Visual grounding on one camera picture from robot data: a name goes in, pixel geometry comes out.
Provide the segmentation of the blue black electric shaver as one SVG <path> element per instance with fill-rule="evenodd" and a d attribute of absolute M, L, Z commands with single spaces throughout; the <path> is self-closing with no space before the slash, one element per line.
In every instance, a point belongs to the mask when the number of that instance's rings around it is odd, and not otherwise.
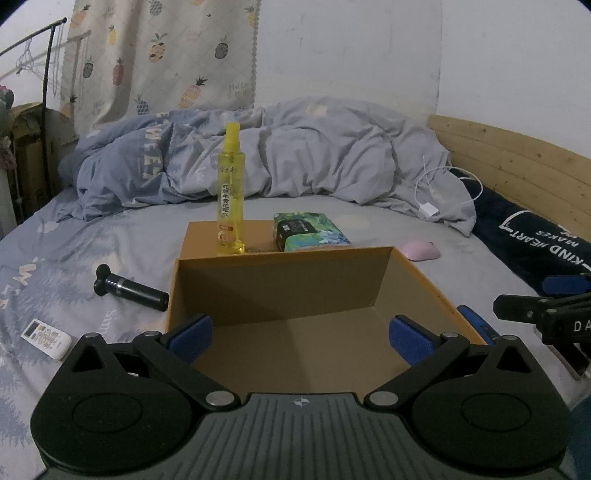
<path fill-rule="evenodd" d="M 459 305 L 457 310 L 488 345 L 494 345 L 498 341 L 499 333 L 473 309 L 467 305 Z"/>

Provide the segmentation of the brown cardboard box lid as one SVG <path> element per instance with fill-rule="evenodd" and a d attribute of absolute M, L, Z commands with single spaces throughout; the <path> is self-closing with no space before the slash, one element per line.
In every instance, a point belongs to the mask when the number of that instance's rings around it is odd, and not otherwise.
<path fill-rule="evenodd" d="M 273 237 L 271 220 L 248 220 L 242 225 L 242 240 L 246 253 L 278 252 Z M 217 255 L 216 223 L 214 221 L 189 222 L 180 260 L 212 258 Z"/>

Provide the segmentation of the green tissue pack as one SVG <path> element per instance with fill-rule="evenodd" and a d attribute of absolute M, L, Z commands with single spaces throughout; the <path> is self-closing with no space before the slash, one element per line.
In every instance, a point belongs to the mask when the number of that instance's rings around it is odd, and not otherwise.
<path fill-rule="evenodd" d="M 352 246 L 327 215 L 315 212 L 277 213 L 273 216 L 273 238 L 282 252 Z"/>

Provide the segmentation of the yellow spray bottle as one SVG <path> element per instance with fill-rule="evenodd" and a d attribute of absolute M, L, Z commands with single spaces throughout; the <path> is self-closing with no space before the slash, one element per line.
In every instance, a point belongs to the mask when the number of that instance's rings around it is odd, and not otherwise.
<path fill-rule="evenodd" d="M 217 158 L 216 251 L 218 255 L 245 252 L 242 237 L 245 154 L 240 149 L 240 125 L 229 122 Z"/>

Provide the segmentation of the black printed pillow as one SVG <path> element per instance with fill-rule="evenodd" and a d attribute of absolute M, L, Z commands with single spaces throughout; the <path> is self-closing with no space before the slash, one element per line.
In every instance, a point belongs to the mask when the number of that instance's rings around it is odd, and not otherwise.
<path fill-rule="evenodd" d="M 464 180 L 469 194 L 479 187 Z M 514 274 L 540 296 L 542 282 L 551 276 L 590 275 L 590 243 L 545 218 L 484 187 L 474 204 L 473 233 Z"/>

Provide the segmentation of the black cylindrical handheld device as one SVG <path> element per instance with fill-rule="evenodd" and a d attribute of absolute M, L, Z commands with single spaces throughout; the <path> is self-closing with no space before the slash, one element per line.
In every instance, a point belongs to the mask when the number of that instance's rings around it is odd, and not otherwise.
<path fill-rule="evenodd" d="M 98 296 L 111 294 L 160 312 L 168 308 L 169 295 L 166 292 L 114 274 L 106 264 L 100 264 L 95 274 L 93 290 Z"/>

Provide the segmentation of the pink computer mouse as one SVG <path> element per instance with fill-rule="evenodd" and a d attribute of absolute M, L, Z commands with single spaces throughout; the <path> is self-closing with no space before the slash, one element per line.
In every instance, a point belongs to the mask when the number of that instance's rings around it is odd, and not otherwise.
<path fill-rule="evenodd" d="M 399 247 L 400 252 L 412 262 L 436 260 L 441 257 L 441 252 L 433 242 L 415 240 Z"/>

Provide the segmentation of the wooden headboard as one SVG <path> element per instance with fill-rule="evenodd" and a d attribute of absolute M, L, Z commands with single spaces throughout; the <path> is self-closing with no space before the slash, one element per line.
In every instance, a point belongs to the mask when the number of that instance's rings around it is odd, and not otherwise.
<path fill-rule="evenodd" d="M 474 121 L 432 115 L 428 127 L 451 153 L 508 200 L 590 239 L 590 160 L 536 138 Z"/>

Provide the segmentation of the grey patterned bed sheet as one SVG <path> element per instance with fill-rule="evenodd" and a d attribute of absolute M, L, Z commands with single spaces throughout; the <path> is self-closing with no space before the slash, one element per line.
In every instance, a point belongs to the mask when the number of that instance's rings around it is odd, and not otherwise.
<path fill-rule="evenodd" d="M 558 479 L 590 397 L 535 326 L 500 320 L 499 295 L 533 292 L 476 237 L 387 208 L 329 196 L 256 198 L 245 221 L 324 213 L 351 247 L 430 241 L 412 262 L 456 307 L 500 335 L 480 336 L 443 380 L 401 409 L 371 410 L 354 392 L 238 395 L 207 411 L 133 350 L 160 312 L 93 290 L 96 268 L 169 295 L 189 222 L 214 221 L 214 202 L 59 219 L 66 191 L 1 243 L 1 475 L 5 479 Z M 300 250 L 296 252 L 318 251 Z M 32 319 L 72 339 L 59 361 L 21 338 Z"/>

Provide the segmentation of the white remote control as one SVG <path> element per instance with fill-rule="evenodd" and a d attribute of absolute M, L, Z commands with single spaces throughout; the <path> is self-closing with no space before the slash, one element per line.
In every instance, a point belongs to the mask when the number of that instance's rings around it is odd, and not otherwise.
<path fill-rule="evenodd" d="M 21 338 L 56 361 L 67 354 L 72 344 L 68 334 L 39 319 L 31 320 L 21 333 Z"/>

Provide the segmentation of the brown cardboard box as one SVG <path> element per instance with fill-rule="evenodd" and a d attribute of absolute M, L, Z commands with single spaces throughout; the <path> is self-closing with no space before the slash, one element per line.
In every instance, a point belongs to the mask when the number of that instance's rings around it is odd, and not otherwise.
<path fill-rule="evenodd" d="M 389 325 L 405 315 L 473 343 L 476 330 L 391 247 L 187 258 L 176 262 L 167 324 L 212 321 L 195 368 L 238 395 L 366 395 L 404 372 Z"/>

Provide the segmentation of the grey blue duvet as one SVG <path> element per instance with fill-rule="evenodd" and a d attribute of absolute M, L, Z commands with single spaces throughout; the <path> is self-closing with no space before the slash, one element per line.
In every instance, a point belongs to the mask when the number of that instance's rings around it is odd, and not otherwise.
<path fill-rule="evenodd" d="M 414 187 L 427 167 L 448 164 L 436 134 L 390 108 L 332 97 L 301 97 L 249 110 L 173 110 L 102 126 L 80 138 L 59 165 L 66 188 L 59 219 L 90 221 L 130 208 L 217 194 L 225 125 L 240 125 L 245 194 L 331 195 L 422 218 Z M 464 183 L 435 173 L 445 202 L 434 220 L 469 235 L 477 220 Z"/>

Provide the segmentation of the brown bedside cabinet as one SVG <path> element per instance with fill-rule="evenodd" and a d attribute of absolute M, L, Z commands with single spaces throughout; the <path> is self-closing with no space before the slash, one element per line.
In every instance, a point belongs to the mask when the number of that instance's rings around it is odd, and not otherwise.
<path fill-rule="evenodd" d="M 73 122 L 41 103 L 14 107 L 9 113 L 10 148 L 16 168 L 8 171 L 16 223 L 21 224 L 61 190 L 58 165 L 77 141 Z"/>

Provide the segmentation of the pineapple print curtain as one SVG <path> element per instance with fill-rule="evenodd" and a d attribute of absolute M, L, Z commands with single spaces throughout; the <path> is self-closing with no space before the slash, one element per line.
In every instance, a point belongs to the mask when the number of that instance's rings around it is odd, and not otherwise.
<path fill-rule="evenodd" d="M 74 131 L 176 109 L 252 107 L 259 2 L 77 1 L 60 107 Z"/>

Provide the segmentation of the black clothes rack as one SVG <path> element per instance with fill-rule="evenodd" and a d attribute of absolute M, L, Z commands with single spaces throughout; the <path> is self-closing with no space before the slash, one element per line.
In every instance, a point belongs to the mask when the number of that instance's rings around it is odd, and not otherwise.
<path fill-rule="evenodd" d="M 45 27 L 25 36 L 24 38 L 20 39 L 19 41 L 15 42 L 14 44 L 10 45 L 9 47 L 5 48 L 1 51 L 1 55 L 4 56 L 5 54 L 11 52 L 15 48 L 19 47 L 20 45 L 24 44 L 26 46 L 25 51 L 29 51 L 29 46 L 32 40 L 45 33 L 49 32 L 49 40 L 47 49 L 45 52 L 45 61 L 44 61 L 44 70 L 43 74 L 40 76 L 42 80 L 42 101 L 38 105 L 38 134 L 36 135 L 37 143 L 40 146 L 41 157 L 38 162 L 38 166 L 40 167 L 41 179 L 40 188 L 36 190 L 36 195 L 41 198 L 44 202 L 49 201 L 57 192 L 57 187 L 55 186 L 55 181 L 52 178 L 52 174 L 50 171 L 50 158 L 49 158 L 49 143 L 47 138 L 47 95 L 49 89 L 49 77 L 50 77 L 50 67 L 51 67 L 51 57 L 53 51 L 53 43 L 54 37 L 56 32 L 61 32 L 63 30 L 63 25 L 67 22 L 67 18 L 63 17 L 53 23 L 46 25 Z"/>

